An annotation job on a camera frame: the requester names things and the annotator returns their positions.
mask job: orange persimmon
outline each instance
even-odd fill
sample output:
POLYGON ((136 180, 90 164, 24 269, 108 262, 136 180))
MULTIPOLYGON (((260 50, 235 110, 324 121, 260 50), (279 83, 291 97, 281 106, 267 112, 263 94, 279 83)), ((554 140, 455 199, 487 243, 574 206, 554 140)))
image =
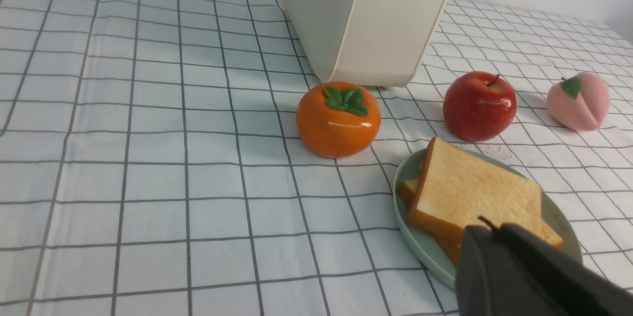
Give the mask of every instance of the orange persimmon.
POLYGON ((341 158, 360 152, 380 129, 378 101, 361 86, 328 82, 308 91, 297 107, 303 144, 319 156, 341 158))

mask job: toaster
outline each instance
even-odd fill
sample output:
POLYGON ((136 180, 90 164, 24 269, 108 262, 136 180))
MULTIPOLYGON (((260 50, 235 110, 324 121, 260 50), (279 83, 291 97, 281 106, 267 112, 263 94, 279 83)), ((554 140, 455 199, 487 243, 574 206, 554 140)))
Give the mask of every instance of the toaster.
POLYGON ((447 0, 283 0, 321 82, 403 87, 447 0))

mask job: toast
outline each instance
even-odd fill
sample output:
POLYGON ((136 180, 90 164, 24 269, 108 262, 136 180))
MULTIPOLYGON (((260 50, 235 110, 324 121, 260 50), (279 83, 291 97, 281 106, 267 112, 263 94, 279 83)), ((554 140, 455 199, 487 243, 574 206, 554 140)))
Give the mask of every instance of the toast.
MULTIPOLYGON (((400 199, 402 199, 402 201, 405 203, 405 205, 407 206, 411 205, 411 202, 415 198, 415 192, 417 190, 417 186, 418 186, 418 179, 407 180, 401 183, 400 186, 398 186, 398 190, 396 190, 396 192, 398 193, 398 196, 400 197, 400 199)), ((549 244, 550 246, 556 249, 563 248, 563 244, 564 244, 563 239, 558 235, 558 233, 556 233, 556 231, 554 231, 543 220, 541 220, 541 228, 542 228, 543 234, 540 237, 543 239, 543 241, 545 241, 547 244, 549 244)), ((433 235, 433 237, 436 239, 437 244, 439 244, 442 247, 442 249, 446 251, 446 249, 443 247, 443 243, 440 243, 438 239, 442 239, 443 242, 447 242, 448 240, 439 235, 434 235, 433 233, 431 233, 431 235, 433 235)))
POLYGON ((542 237, 541 186, 434 137, 407 221, 459 244, 466 226, 484 225, 480 215, 542 237))
POLYGON ((452 264, 457 267, 459 266, 459 256, 461 255, 461 244, 457 244, 449 241, 444 237, 439 237, 434 235, 433 238, 436 240, 437 245, 441 248, 446 256, 450 259, 452 264))

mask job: pink peach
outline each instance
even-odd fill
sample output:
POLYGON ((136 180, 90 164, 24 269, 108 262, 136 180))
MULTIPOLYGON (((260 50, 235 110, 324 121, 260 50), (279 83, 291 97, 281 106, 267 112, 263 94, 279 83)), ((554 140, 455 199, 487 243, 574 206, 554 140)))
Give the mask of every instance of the pink peach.
POLYGON ((599 129, 610 105, 609 88, 594 73, 578 73, 555 84, 547 93, 550 115, 575 131, 599 129))

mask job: apple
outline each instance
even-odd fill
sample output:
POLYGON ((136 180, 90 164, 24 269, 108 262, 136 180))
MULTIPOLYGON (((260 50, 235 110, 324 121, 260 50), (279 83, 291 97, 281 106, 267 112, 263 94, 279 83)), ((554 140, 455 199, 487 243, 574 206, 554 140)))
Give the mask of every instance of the apple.
POLYGON ((473 71, 451 84, 442 109, 452 134, 468 142, 482 142, 496 137, 512 123, 516 94, 500 75, 473 71))

